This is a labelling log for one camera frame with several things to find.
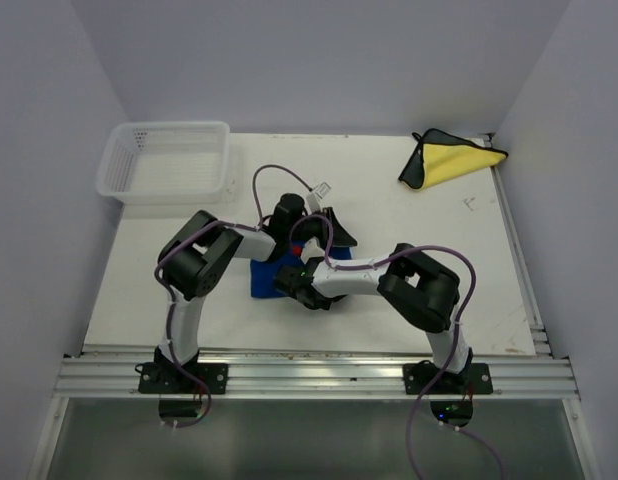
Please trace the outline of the blue towel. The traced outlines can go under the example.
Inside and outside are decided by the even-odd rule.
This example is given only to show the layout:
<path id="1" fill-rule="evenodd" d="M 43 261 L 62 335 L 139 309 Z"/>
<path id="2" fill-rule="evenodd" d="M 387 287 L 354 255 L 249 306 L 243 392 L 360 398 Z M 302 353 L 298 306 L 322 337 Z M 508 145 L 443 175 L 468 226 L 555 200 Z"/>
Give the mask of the blue towel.
<path id="1" fill-rule="evenodd" d="M 275 251 L 272 260 L 252 260 L 250 262 L 250 295 L 252 298 L 274 299 L 287 297 L 274 288 L 274 275 L 283 265 L 304 266 L 306 264 L 291 254 L 291 246 L 287 250 L 279 249 Z"/>

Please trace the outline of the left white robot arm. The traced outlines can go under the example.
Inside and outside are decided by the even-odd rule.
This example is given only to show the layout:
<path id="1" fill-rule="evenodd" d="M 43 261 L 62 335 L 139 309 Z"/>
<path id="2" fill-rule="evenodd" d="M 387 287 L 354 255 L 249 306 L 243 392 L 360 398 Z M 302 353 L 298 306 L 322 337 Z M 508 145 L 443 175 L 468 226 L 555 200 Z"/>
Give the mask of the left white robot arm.
<path id="1" fill-rule="evenodd" d="M 331 301 L 312 293 L 300 278 L 308 265 L 300 255 L 311 240 L 324 248 L 329 238 L 330 256 L 338 260 L 349 260 L 358 245 L 331 207 L 310 212 L 302 197 L 291 193 L 282 195 L 257 227 L 196 212 L 160 252 L 155 270 L 156 280 L 170 296 L 165 335 L 154 354 L 158 381 L 178 393 L 196 383 L 201 310 L 234 259 L 250 261 L 253 298 L 288 297 L 309 309 L 328 308 Z"/>

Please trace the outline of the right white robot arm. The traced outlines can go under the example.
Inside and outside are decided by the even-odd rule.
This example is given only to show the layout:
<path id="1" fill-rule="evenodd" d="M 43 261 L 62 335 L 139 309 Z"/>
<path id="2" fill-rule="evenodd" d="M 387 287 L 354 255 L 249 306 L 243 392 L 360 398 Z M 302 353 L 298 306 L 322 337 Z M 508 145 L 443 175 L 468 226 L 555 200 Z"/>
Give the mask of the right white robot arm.
<path id="1" fill-rule="evenodd" d="M 460 277 L 433 257 L 448 253 L 470 275 L 465 297 Z M 301 266 L 282 266 L 274 287 L 310 310 L 328 310 L 345 296 L 382 297 L 408 324 L 423 331 L 432 350 L 434 379 L 440 389 L 457 392 L 470 380 L 473 359 L 461 330 L 461 318 L 476 288 L 476 272 L 459 252 L 442 246 L 399 243 L 386 258 L 336 260 L 313 256 Z"/>

